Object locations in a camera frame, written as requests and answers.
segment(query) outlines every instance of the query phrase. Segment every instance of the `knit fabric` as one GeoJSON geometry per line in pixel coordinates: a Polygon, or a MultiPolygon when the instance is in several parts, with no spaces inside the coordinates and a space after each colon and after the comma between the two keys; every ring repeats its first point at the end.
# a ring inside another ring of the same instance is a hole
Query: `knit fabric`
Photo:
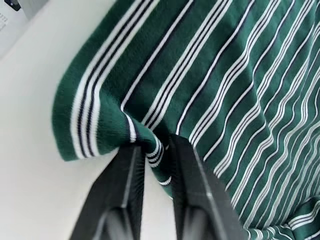
{"type": "Polygon", "coordinates": [[[118,0],[57,89],[66,160],[137,143],[170,193],[181,135],[252,240],[320,239],[320,2],[118,0]]]}

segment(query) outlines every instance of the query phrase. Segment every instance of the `striped shirt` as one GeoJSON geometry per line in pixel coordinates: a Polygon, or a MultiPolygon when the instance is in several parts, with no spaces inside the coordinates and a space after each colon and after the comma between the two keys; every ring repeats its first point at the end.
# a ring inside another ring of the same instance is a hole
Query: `striped shirt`
{"type": "Polygon", "coordinates": [[[118,0],[55,97],[65,160],[140,144],[171,194],[169,134],[253,240],[320,239],[320,1],[118,0]]]}

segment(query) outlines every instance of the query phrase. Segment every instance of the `white surface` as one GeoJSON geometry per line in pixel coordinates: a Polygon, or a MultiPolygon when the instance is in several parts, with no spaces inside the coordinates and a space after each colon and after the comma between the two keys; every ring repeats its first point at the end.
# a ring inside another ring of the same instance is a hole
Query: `white surface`
{"type": "Polygon", "coordinates": [[[6,26],[0,30],[0,59],[14,45],[19,36],[24,32],[28,20],[24,11],[13,10],[3,0],[0,1],[0,14],[7,18],[6,26]]]}
{"type": "MultiPolygon", "coordinates": [[[[68,239],[115,154],[63,162],[51,131],[59,80],[112,2],[52,0],[0,61],[1,240],[68,239]]],[[[145,181],[141,239],[176,239],[171,200],[148,168],[145,181]]]]}

